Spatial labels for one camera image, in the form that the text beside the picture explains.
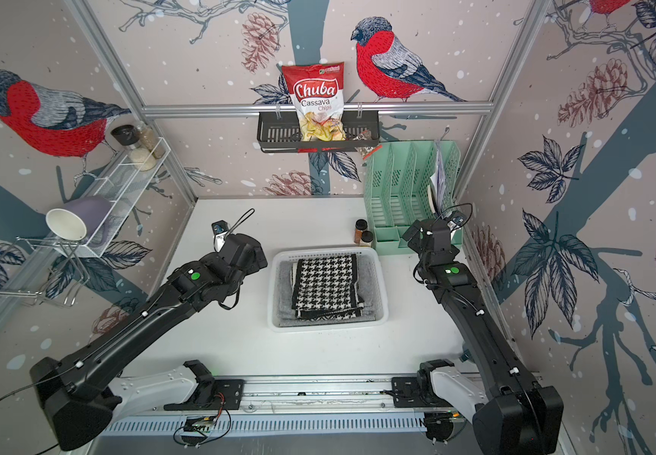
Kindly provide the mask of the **houndstooth scarf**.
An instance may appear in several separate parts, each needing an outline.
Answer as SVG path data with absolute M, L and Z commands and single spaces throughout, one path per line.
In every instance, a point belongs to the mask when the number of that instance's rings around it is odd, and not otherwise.
M 299 259 L 292 267 L 291 308 L 297 320 L 352 320 L 362 316 L 355 254 Z

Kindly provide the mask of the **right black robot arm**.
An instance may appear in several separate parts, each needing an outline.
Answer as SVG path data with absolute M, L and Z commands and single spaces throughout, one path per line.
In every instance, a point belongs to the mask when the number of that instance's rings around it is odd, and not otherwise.
M 402 238 L 418 255 L 414 278 L 451 316 L 481 375 L 477 386 L 449 360 L 421 364 L 420 398 L 446 402 L 469 420 L 485 454 L 553 454 L 564 403 L 525 367 L 487 310 L 467 265 L 452 245 L 455 224 L 443 218 L 415 221 Z

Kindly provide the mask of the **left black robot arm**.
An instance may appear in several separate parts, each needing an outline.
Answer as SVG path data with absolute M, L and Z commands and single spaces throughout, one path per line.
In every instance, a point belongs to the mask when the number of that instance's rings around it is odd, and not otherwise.
M 146 399 L 133 407 L 130 396 L 114 394 L 117 376 L 168 331 L 211 303 L 223 305 L 238 294 L 247 276 L 266 266 L 259 241 L 242 233 L 227 235 L 219 251 L 178 267 L 146 303 L 105 335 L 62 359 L 39 360 L 30 378 L 58 448 L 79 449 L 123 411 L 148 409 Z

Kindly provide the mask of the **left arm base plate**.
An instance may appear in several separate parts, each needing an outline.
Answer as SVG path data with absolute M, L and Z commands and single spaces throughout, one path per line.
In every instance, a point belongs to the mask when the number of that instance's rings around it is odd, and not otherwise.
M 237 411 L 244 392 L 244 379 L 217 379 L 199 360 L 183 363 L 180 377 L 189 388 L 164 406 L 165 411 Z

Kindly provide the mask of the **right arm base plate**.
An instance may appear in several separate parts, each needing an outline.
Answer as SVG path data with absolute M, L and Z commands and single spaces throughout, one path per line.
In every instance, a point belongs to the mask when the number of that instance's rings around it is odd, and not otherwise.
M 394 407 L 405 409 L 452 408 L 453 405 L 433 392 L 427 379 L 420 377 L 392 377 L 390 396 Z

